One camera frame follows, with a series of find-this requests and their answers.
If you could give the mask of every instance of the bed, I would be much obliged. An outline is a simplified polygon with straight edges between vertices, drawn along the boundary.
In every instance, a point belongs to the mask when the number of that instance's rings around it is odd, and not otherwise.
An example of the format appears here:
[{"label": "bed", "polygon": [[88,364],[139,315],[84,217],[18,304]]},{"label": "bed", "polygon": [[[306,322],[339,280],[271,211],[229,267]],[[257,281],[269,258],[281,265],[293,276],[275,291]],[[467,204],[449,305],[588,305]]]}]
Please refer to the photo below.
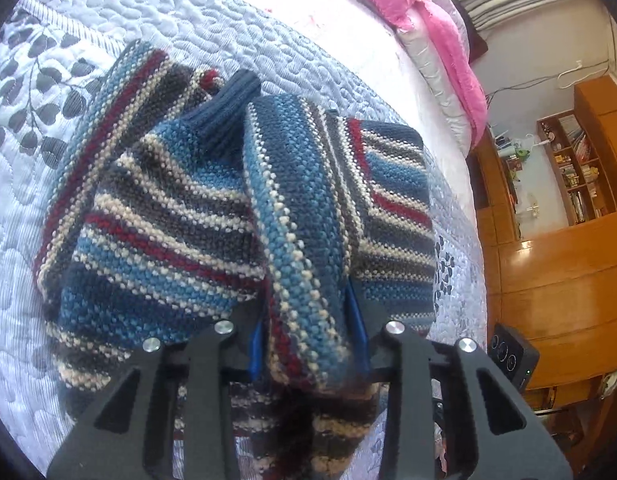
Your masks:
[{"label": "bed", "polygon": [[[439,261],[429,337],[469,336],[484,346],[483,261],[463,153],[425,77],[367,7],[357,0],[20,0],[0,30],[0,418],[40,471],[71,427],[31,272],[47,189],[101,78],[136,38],[222,75],[253,70],[265,93],[301,94],[342,114],[415,128],[426,147]],[[348,478],[377,473],[382,431],[380,417]]]}]

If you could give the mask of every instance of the speaker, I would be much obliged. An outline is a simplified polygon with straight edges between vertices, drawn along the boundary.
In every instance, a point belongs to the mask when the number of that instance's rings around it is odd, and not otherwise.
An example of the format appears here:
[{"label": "speaker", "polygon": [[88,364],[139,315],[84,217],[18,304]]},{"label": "speaker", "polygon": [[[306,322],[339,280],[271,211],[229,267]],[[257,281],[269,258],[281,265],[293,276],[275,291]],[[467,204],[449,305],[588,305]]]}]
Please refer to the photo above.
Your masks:
[{"label": "speaker", "polygon": [[540,360],[540,352],[516,329],[495,324],[487,351],[513,386],[523,392]]}]

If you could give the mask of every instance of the pink comforter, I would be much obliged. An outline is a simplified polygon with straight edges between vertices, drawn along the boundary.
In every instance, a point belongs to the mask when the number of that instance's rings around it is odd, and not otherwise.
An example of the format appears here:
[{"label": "pink comforter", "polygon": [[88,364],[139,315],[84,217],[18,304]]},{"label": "pink comforter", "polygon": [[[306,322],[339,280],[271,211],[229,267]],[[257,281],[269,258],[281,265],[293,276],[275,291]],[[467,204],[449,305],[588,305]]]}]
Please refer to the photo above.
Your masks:
[{"label": "pink comforter", "polygon": [[414,7],[422,16],[453,90],[457,94],[473,130],[472,145],[482,137],[487,125],[487,101],[462,48],[460,32],[448,13],[431,0],[372,0],[384,18],[401,28],[412,30],[407,10]]}]

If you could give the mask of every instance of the silver screw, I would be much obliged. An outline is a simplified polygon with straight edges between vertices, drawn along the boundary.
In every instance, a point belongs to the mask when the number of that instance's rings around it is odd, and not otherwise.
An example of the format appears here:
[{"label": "silver screw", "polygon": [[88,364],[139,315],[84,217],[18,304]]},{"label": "silver screw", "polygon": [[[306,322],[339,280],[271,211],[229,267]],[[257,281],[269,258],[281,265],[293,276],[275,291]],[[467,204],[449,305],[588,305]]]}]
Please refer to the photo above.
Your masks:
[{"label": "silver screw", "polygon": [[223,319],[222,321],[218,321],[215,323],[215,332],[220,335],[226,335],[233,332],[235,325],[231,323],[228,319]]},{"label": "silver screw", "polygon": [[404,323],[399,321],[389,321],[384,325],[384,328],[389,334],[399,335],[404,332]]},{"label": "silver screw", "polygon": [[160,341],[157,337],[149,337],[148,339],[144,339],[144,342],[142,343],[144,352],[155,352],[159,350],[160,346],[162,346],[162,341]]},{"label": "silver screw", "polygon": [[469,354],[477,350],[477,343],[473,341],[473,339],[471,339],[470,337],[460,339],[458,341],[458,346],[460,347],[461,351],[468,352]]}]

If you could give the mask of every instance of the bedspread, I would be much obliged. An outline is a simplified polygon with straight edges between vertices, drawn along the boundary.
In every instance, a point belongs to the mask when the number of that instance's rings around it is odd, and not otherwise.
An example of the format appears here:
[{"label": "bedspread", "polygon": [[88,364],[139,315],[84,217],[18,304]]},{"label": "bedspread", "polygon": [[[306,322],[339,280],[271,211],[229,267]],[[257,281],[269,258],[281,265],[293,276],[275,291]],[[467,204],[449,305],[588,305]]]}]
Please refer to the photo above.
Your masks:
[{"label": "bedspread", "polygon": [[[350,116],[404,123],[345,65],[242,0],[21,0],[0,31],[0,417],[41,471],[70,429],[31,272],[48,186],[100,78],[125,42],[138,36],[168,44],[175,57],[214,65],[223,76],[249,68],[267,93],[301,94]],[[428,97],[410,103],[423,107],[417,126],[425,143],[428,116],[444,121]],[[439,260],[430,337],[452,343],[471,336],[484,344],[485,286],[474,219],[430,151],[426,162]],[[382,424],[378,420],[357,452],[350,478],[377,471]],[[239,449],[242,473],[253,478],[247,444]]]}]

